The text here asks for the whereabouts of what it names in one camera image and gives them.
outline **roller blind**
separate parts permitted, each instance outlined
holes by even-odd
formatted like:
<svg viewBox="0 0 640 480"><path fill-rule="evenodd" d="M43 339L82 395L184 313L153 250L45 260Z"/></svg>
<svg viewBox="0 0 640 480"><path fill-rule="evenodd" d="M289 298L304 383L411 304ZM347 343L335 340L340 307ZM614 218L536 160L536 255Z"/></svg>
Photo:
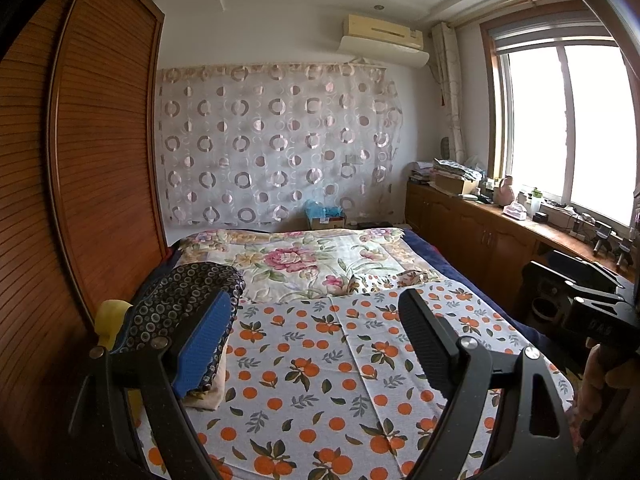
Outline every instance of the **roller blind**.
<svg viewBox="0 0 640 480"><path fill-rule="evenodd" d="M494 38L497 54L560 44L617 46L604 25L586 10L537 16L492 28L489 34Z"/></svg>

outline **navy blue bed sheet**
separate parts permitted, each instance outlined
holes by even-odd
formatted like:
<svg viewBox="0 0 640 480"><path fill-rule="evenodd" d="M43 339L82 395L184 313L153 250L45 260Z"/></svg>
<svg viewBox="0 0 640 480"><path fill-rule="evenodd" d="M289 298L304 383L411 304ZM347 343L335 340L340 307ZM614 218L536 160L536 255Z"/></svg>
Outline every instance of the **navy blue bed sheet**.
<svg viewBox="0 0 640 480"><path fill-rule="evenodd" d="M554 344L543 334L536 329L517 322L509 314L507 314L500 306L498 306L494 300L489 298L484 292L471 283L465 276L460 274L444 257L438 252L438 250L427 241L420 238L416 233L409 229L404 230L404 241L415 251L429 262L433 267L439 270L442 274L447 276L450 280L455 282L464 283L468 288L478 295L486 304L506 319L511 326L526 337L533 345L540 349L543 353L555 353Z"/></svg>

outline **black patterned cloth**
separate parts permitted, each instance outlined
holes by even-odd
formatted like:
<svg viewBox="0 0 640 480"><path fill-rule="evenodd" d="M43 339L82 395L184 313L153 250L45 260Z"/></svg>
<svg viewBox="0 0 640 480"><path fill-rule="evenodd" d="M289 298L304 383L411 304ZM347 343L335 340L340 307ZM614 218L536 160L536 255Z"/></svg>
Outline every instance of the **black patterned cloth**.
<svg viewBox="0 0 640 480"><path fill-rule="evenodd" d="M238 300L244 292L244 279L233 267L212 262L194 263L175 267L165 277L156 280L127 316L127 337L117 350L126 352L146 346L156 336L169 336L181 320L201 307L207 308L214 289L220 289L231 298L232 315L220 344L212 356L199 386L192 392L207 392L216 376L222 351L236 319Z"/></svg>

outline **curtain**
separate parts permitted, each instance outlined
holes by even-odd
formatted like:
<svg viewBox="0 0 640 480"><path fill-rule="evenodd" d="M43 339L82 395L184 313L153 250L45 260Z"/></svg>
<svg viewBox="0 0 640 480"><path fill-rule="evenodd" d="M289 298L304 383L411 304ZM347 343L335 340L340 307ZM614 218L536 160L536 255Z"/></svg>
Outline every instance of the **curtain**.
<svg viewBox="0 0 640 480"><path fill-rule="evenodd" d="M260 228L303 218L306 200L388 218L402 108L384 68L201 66L157 80L168 222Z"/></svg>
<svg viewBox="0 0 640 480"><path fill-rule="evenodd" d="M431 29L431 35L438 64L440 89L446 109L450 157L456 162L464 164L466 151L460 128L462 77L460 75L460 54L456 31L441 22Z"/></svg>

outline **floral blanket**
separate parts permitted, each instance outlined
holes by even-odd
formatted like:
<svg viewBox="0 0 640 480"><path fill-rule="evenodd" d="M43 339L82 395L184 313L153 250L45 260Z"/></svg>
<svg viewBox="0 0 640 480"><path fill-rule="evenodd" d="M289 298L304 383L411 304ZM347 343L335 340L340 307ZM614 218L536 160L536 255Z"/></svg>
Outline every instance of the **floral blanket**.
<svg viewBox="0 0 640 480"><path fill-rule="evenodd" d="M234 266L247 284L244 297L255 303L344 296L363 290L369 276L382 288L405 281L407 271L418 271L423 281L439 277L401 237L396 228L273 234L217 229L185 238L178 265Z"/></svg>
<svg viewBox="0 0 640 480"><path fill-rule="evenodd" d="M459 335L512 354L528 344L459 282L440 279L416 290ZM187 410L224 480L409 474L447 401L429 384L399 322L400 292L245 303L228 340L225 401L214 412ZM572 388L546 362L567 408ZM482 463L499 398L500 390L488 392L460 479ZM168 478L145 415L138 435L151 471Z"/></svg>

